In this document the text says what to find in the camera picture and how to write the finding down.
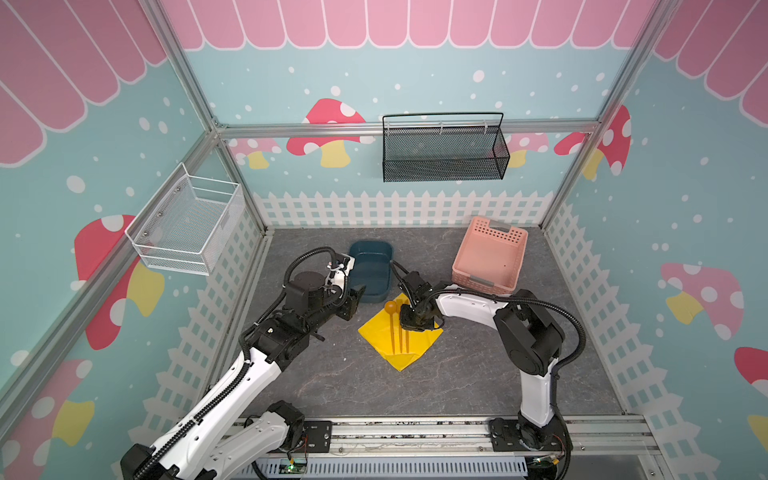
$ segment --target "fence print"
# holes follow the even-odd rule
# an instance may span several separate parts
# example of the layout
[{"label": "fence print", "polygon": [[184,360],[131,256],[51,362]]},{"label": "fence print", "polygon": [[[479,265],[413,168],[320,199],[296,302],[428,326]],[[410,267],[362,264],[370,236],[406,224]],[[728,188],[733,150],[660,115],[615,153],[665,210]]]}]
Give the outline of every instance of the fence print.
[{"label": "fence print", "polygon": [[586,229],[578,227],[572,208],[561,207],[548,236],[595,348],[607,359],[620,402],[630,412],[645,415],[673,472],[714,480],[720,461],[699,450],[695,438],[700,428],[680,415],[683,398],[664,388],[667,370],[651,363],[653,346],[637,338],[641,326],[627,318],[629,305],[619,303],[619,289],[608,283],[609,270],[601,270],[600,255],[592,254],[592,241],[584,239]]},{"label": "fence print", "polygon": [[[260,234],[247,213],[224,247],[205,290],[197,291],[200,302],[189,309],[190,324],[179,329],[181,343],[168,350],[170,366],[157,374],[160,388],[154,398],[144,400],[144,423],[128,432],[134,443],[151,445],[183,418],[200,398],[204,379],[213,365],[219,341],[227,331],[248,262],[258,247]],[[119,471],[119,462],[113,469]]]},{"label": "fence print", "polygon": [[430,196],[425,192],[417,197],[413,192],[401,197],[395,192],[385,197],[379,192],[370,197],[362,192],[359,197],[347,192],[339,197],[332,192],[328,197],[316,193],[308,197],[300,193],[291,197],[269,194],[267,198],[253,195],[261,217],[273,227],[355,227],[355,226],[441,226],[469,225],[472,217],[482,215],[504,223],[535,225],[541,222],[552,202],[552,192],[539,197],[538,192],[523,197],[517,192],[511,197],[502,192],[497,197],[486,192],[475,192],[462,197],[457,191],[452,196],[440,192]]}]

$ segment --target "yellow cloth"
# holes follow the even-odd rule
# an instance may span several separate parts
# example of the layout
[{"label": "yellow cloth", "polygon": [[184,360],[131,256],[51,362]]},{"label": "yellow cloth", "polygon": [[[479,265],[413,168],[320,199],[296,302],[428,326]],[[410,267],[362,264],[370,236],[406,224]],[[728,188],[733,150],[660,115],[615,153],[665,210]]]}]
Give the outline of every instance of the yellow cloth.
[{"label": "yellow cloth", "polygon": [[397,313],[390,315],[381,309],[372,319],[357,331],[376,352],[384,357],[399,372],[421,358],[442,334],[442,329],[426,332],[409,332],[400,326],[400,306],[409,303],[408,298],[400,294],[395,299]]}]

